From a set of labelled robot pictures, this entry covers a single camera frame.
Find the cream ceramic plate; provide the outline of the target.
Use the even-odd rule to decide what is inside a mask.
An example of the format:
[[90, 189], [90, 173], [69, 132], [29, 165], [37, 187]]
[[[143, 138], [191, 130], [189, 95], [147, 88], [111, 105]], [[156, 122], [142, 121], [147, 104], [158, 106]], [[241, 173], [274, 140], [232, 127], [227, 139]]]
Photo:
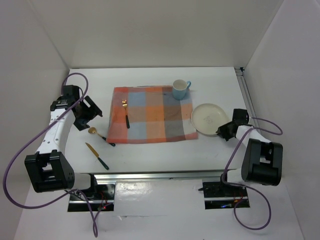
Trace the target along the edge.
[[203, 103], [195, 107], [190, 119], [193, 127], [207, 136], [216, 136], [218, 128], [230, 121], [225, 111], [212, 103]]

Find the gold fork green handle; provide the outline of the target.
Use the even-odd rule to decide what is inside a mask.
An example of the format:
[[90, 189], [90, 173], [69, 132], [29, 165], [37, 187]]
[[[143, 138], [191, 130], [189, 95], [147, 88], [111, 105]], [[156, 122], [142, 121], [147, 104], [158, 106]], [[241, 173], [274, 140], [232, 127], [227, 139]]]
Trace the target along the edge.
[[128, 102], [126, 99], [123, 99], [121, 102], [122, 102], [122, 107], [124, 108], [124, 112], [125, 112], [126, 127], [127, 127], [127, 129], [129, 129], [130, 122], [129, 122], [129, 116], [128, 116]]

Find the light blue mug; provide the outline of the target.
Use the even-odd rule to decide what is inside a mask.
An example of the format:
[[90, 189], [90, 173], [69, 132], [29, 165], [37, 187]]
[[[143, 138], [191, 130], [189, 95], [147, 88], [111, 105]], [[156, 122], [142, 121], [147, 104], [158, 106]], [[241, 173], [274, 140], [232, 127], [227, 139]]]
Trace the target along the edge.
[[191, 84], [192, 83], [190, 81], [184, 81], [182, 79], [175, 80], [172, 84], [173, 97], [176, 100], [182, 100], [185, 97], [187, 90], [190, 88]]

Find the orange blue checkered cloth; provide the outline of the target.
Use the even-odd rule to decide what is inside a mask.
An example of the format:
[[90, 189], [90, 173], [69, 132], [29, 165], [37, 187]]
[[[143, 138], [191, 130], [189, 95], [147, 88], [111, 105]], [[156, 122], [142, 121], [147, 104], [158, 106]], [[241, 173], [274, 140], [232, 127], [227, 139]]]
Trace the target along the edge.
[[[172, 90], [169, 85], [114, 88], [107, 142], [153, 144], [196, 140], [198, 133], [191, 123], [191, 95], [187, 92], [183, 99], [176, 100]], [[129, 129], [123, 99], [128, 104]]]

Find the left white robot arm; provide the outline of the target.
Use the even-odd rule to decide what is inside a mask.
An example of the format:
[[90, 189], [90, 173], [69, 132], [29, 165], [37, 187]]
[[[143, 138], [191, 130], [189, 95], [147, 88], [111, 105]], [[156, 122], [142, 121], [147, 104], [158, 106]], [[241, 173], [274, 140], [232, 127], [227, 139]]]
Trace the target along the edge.
[[75, 126], [79, 131], [86, 130], [90, 128], [89, 121], [96, 116], [103, 116], [88, 95], [61, 116], [80, 97], [80, 87], [62, 87], [62, 96], [50, 106], [50, 123], [56, 123], [45, 133], [35, 154], [27, 155], [24, 160], [31, 184], [37, 193], [67, 190], [75, 186], [75, 172], [65, 157], [70, 129]]

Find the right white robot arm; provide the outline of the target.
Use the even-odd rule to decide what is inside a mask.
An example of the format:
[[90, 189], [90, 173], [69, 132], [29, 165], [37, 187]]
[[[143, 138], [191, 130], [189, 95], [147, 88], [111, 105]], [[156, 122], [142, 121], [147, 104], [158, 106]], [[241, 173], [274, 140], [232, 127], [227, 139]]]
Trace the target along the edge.
[[[238, 140], [218, 184], [218, 190], [223, 196], [230, 196], [236, 186], [242, 187], [244, 182], [277, 186], [281, 181], [283, 145], [268, 140], [259, 131], [280, 136], [283, 134], [283, 130], [270, 120], [258, 117], [256, 119], [274, 125], [279, 132], [272, 132], [249, 124], [248, 111], [240, 108], [233, 110], [232, 121], [218, 127], [216, 131], [217, 135], [225, 141], [232, 138]], [[243, 162], [241, 168], [234, 171], [236, 175], [240, 175], [240, 182], [233, 182], [228, 179], [228, 174], [231, 173], [229, 166], [242, 145], [245, 146]]]

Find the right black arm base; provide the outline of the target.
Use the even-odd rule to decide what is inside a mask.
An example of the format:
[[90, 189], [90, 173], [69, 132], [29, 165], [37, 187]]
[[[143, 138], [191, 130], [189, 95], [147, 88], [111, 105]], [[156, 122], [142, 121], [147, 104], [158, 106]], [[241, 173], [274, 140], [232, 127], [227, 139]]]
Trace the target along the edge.
[[220, 181], [203, 182], [198, 189], [203, 193], [206, 210], [249, 208], [248, 192], [243, 187], [226, 185]]

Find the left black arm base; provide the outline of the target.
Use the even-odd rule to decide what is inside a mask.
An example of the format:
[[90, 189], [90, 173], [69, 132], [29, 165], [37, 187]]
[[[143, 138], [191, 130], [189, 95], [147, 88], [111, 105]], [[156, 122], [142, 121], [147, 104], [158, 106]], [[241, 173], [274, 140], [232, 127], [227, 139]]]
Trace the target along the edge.
[[73, 192], [69, 196], [67, 211], [70, 213], [75, 212], [89, 212], [89, 207], [85, 198], [91, 206], [91, 210], [95, 212], [113, 212], [114, 199], [115, 199], [116, 185], [111, 184], [98, 184], [90, 188]]

